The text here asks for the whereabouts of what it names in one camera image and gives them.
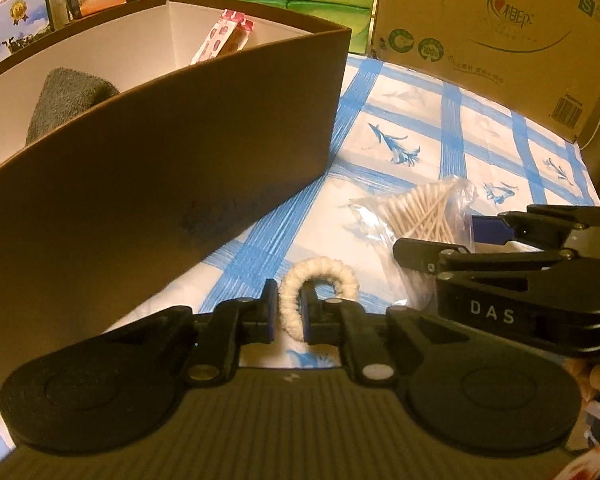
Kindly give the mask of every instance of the plaid tablecloth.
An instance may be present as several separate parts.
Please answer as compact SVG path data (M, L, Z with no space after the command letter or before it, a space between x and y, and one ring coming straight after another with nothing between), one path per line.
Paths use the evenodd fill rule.
M209 312L222 300L257 296L266 278L280 280L294 262L319 255L352 266L360 302L382 312L390 303L386 278L347 206L370 194L457 175L477 187L474 213L530 203L600 205L577 146L471 92L365 57L349 57L331 157L323 177L115 326L174 304ZM244 364L280 367L337 359L333 348L308 348L288 336L242 355ZM12 447L0 418L0 459Z

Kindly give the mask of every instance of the red and white object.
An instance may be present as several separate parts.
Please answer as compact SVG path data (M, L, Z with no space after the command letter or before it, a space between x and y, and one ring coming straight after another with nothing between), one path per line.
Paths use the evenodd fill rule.
M225 9L190 64L242 50L253 30L253 22L244 13Z

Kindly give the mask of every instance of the green square label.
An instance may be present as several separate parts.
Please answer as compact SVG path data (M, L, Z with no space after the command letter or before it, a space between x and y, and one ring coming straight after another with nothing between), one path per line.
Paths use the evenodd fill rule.
M596 3L593 0L580 0L578 8L585 14L593 16L593 10L596 8Z

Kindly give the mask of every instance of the barcode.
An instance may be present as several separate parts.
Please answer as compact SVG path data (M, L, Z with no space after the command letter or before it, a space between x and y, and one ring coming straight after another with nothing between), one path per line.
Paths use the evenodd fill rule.
M581 113L582 108L577 104L572 103L567 98L561 97L558 99L558 104L555 105L551 117L567 128L573 129L578 122Z

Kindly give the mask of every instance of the tissue pack logo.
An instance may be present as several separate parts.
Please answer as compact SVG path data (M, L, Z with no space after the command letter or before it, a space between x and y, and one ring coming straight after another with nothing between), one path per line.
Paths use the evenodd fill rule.
M511 5L506 0L487 0L487 11L499 20L520 28L533 24L531 14Z

